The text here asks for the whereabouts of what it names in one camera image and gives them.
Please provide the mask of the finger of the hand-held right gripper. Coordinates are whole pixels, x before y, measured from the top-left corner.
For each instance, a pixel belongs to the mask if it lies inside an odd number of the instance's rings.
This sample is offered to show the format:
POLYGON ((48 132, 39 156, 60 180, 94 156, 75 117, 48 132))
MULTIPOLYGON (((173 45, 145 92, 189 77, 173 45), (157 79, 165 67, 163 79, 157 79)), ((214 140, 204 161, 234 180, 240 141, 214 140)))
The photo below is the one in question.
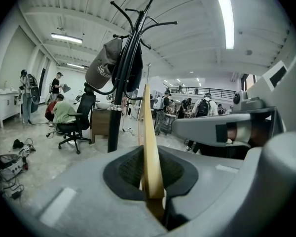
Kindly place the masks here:
POLYGON ((184 139, 213 147, 244 146, 246 145, 244 142, 227 142, 227 125, 250 120, 250 114, 176 119, 172 122, 172 133, 184 139))

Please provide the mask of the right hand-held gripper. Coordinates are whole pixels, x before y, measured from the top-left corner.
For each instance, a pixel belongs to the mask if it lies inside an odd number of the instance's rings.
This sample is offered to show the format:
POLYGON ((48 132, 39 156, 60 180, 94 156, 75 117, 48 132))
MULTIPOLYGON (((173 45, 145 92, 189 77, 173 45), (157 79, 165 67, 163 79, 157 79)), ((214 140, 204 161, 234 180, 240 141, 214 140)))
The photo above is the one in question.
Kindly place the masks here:
POLYGON ((227 146, 249 147, 260 138, 268 140, 285 131, 276 107, 275 89, 287 72, 280 61, 249 89, 235 93, 231 114, 249 115, 249 118, 227 123, 227 146))

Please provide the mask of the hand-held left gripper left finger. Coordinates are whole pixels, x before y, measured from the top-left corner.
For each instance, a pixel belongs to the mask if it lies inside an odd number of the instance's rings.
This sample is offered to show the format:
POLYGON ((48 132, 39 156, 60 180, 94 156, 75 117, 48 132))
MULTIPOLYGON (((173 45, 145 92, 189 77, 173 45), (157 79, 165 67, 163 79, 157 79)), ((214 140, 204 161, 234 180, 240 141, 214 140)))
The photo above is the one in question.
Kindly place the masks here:
POLYGON ((137 188, 121 171, 142 159, 130 147, 81 160, 42 186, 29 200, 27 227, 36 237, 160 237, 166 229, 145 199, 120 197, 116 189, 137 188))

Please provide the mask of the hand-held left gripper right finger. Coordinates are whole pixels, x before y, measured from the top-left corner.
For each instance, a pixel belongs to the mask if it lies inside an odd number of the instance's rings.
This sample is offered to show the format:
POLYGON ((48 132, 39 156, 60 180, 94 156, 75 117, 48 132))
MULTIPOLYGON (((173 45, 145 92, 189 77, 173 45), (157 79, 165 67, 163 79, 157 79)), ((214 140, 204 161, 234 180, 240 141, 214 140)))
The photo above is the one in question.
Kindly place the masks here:
POLYGON ((198 171, 198 180, 187 195, 171 199, 171 213, 181 216, 198 216, 210 207, 229 186, 243 160, 196 155, 165 146, 160 149, 179 157, 198 171))

